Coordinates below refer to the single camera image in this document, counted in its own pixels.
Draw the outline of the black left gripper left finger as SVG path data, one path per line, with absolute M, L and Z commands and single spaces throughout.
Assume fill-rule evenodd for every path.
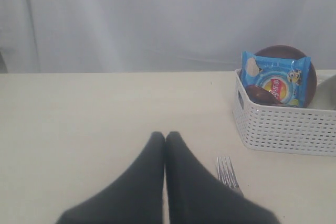
M 146 146 L 112 184 L 66 210 L 58 223 L 163 223 L 165 138 L 153 132 Z

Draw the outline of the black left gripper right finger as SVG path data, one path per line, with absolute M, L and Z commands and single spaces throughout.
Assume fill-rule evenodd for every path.
M 278 223 L 277 217 L 225 186 L 194 156 L 179 132 L 165 141 L 171 223 Z

